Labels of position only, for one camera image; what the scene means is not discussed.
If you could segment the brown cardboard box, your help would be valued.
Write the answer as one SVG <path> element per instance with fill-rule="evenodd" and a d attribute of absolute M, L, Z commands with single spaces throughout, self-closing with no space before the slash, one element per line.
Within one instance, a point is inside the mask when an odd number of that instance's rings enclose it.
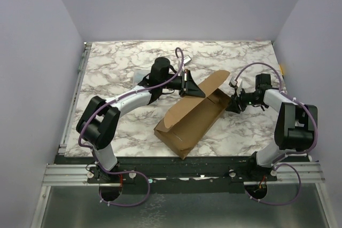
<path fill-rule="evenodd" d="M 199 84 L 204 98 L 181 98 L 154 128 L 155 136 L 181 159 L 188 156 L 228 106 L 230 97 L 219 87 L 229 75 L 226 70 L 212 73 Z"/>

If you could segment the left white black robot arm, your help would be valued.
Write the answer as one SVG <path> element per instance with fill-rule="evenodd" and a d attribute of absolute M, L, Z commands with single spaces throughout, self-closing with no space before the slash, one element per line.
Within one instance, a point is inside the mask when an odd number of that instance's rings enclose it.
<path fill-rule="evenodd" d="M 91 98 L 76 126 L 80 134 L 79 145 L 90 148 L 96 162 L 101 166 L 99 175 L 110 183 L 116 180 L 118 160 L 112 150 L 119 119 L 142 106 L 160 98 L 163 89 L 179 92 L 180 97 L 205 98 L 202 89 L 194 82 L 189 70 L 174 71 L 169 59 L 157 58 L 150 72 L 130 91 L 105 100 L 99 96 Z"/>

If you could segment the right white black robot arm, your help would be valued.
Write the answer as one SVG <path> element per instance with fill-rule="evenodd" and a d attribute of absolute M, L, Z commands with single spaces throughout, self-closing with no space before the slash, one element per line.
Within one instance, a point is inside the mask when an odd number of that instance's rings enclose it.
<path fill-rule="evenodd" d="M 264 149 L 254 152 L 246 163 L 245 173 L 250 180 L 258 180 L 274 164 L 292 154 L 304 154 L 317 143 L 317 107 L 300 104 L 288 98 L 271 84 L 269 74 L 255 77 L 255 91 L 246 92 L 242 81 L 232 78 L 229 85 L 235 92 L 226 110 L 241 113 L 247 106 L 271 107 L 278 113 L 274 139 Z"/>

